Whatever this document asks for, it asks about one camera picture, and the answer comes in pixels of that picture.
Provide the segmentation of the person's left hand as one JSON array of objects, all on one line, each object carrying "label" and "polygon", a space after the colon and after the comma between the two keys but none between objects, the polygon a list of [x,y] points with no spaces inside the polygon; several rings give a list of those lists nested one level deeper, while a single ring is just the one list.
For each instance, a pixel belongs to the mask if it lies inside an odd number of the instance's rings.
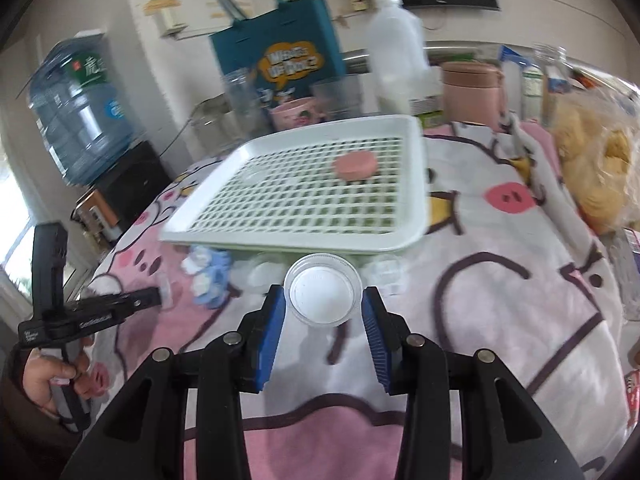
[{"label": "person's left hand", "polygon": [[29,353],[21,379],[27,399],[50,418],[58,418],[51,392],[53,378],[73,379],[74,390],[81,399],[94,397],[93,381],[88,374],[90,359],[84,350],[79,352],[73,363],[65,363],[54,356],[44,356],[40,350]]}]

